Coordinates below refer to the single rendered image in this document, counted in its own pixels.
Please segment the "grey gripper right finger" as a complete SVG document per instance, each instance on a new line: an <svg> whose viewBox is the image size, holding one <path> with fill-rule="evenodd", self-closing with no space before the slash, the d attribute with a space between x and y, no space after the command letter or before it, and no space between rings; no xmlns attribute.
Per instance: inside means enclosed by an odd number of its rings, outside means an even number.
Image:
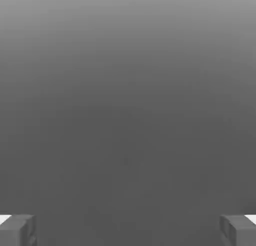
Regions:
<svg viewBox="0 0 256 246"><path fill-rule="evenodd" d="M221 215L219 229L223 246L256 246L256 214Z"/></svg>

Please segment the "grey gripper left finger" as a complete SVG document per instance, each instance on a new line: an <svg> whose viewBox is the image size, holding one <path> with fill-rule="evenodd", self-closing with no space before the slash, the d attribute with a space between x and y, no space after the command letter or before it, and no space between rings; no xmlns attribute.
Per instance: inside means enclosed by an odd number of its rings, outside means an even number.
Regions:
<svg viewBox="0 0 256 246"><path fill-rule="evenodd" d="M38 246L36 216L0 214L0 246Z"/></svg>

